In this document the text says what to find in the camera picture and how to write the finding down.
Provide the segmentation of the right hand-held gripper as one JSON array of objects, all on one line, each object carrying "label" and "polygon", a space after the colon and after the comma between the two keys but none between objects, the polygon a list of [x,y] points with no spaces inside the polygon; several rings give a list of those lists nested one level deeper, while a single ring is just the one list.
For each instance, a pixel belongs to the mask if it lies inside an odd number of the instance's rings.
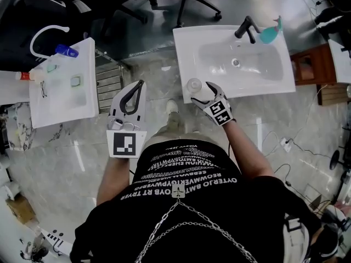
[{"label": "right hand-held gripper", "polygon": [[204,110],[209,118],[217,125],[223,126],[229,121],[233,121],[230,104],[222,88],[213,82],[206,82],[207,86],[214,93],[214,103],[209,101],[200,101],[197,98],[191,98],[191,102],[199,109]]}]

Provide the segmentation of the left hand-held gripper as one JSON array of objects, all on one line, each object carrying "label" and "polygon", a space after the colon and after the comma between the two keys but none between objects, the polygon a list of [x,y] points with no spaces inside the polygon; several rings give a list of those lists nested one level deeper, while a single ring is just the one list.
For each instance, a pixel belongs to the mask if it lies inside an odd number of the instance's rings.
[{"label": "left hand-held gripper", "polygon": [[144,117],[136,112],[143,92],[145,82],[138,80],[124,87],[112,99],[106,130],[110,157],[140,157],[147,131]]}]

